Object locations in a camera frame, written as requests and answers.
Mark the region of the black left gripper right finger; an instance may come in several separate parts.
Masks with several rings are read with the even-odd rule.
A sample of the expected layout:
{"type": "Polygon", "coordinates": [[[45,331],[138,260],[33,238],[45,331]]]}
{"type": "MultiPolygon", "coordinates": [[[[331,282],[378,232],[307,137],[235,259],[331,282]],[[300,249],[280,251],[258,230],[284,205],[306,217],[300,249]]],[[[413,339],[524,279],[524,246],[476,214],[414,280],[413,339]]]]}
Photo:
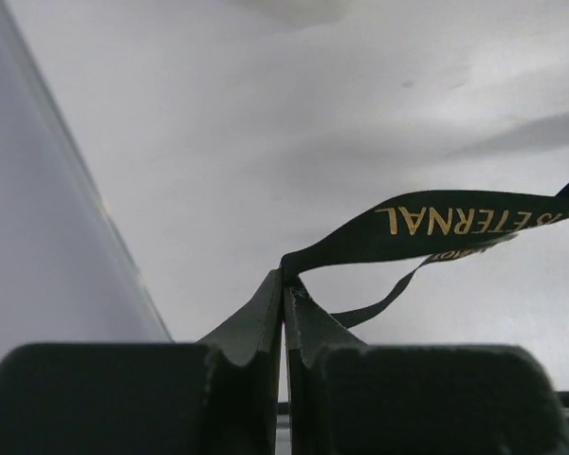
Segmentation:
{"type": "Polygon", "coordinates": [[[284,332],[288,381],[291,452],[314,454],[316,433],[310,371],[321,348],[363,342],[337,322],[310,296],[300,279],[284,285],[284,332]]]}

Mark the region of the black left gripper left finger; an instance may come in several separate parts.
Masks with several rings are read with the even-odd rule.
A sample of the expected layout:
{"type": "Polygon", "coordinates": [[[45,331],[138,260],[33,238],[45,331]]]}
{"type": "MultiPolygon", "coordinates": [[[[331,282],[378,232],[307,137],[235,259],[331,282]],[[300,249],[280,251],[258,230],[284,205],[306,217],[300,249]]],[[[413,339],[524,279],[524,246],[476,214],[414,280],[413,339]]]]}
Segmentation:
{"type": "Polygon", "coordinates": [[[199,342],[211,348],[203,454],[273,454],[281,362],[282,270],[199,342]]]}

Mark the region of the black ribbon with gold text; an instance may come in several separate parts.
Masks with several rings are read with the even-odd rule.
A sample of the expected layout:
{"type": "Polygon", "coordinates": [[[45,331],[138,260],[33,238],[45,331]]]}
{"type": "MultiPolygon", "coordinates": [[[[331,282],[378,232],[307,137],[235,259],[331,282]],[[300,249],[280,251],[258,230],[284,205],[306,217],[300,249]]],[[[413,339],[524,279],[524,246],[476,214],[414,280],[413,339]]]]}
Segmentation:
{"type": "Polygon", "coordinates": [[[315,244],[281,259],[284,298],[308,301],[303,272],[345,264],[418,258],[422,266],[457,261],[569,220],[569,183],[554,195],[431,190],[404,193],[364,211],[315,244]]]}

